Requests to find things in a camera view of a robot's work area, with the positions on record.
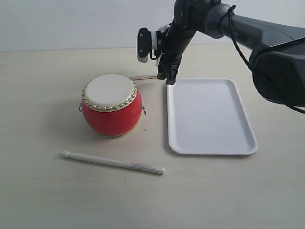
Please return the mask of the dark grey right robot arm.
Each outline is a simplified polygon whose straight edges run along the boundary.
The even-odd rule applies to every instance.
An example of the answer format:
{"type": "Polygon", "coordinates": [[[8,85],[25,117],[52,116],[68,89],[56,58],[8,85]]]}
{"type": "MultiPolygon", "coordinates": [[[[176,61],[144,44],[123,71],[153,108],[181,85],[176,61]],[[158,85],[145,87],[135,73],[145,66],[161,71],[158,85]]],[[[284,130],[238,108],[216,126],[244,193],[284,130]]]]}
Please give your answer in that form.
{"type": "Polygon", "coordinates": [[[162,38],[158,79],[174,84],[182,54],[197,32],[228,37],[235,48],[251,50],[243,58],[254,86],[266,100],[295,111],[305,107],[305,31],[300,27],[260,21],[234,13],[219,0],[178,0],[174,17],[162,38]]]}

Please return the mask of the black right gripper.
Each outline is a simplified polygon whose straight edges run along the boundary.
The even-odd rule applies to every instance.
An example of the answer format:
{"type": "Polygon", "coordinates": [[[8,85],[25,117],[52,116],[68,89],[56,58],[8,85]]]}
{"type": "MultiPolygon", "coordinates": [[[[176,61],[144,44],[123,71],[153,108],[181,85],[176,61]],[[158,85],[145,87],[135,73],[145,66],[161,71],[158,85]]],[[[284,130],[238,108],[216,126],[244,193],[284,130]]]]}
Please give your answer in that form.
{"type": "Polygon", "coordinates": [[[172,22],[163,38],[162,55],[157,66],[157,79],[175,84],[182,55],[195,35],[195,29],[172,22]]]}

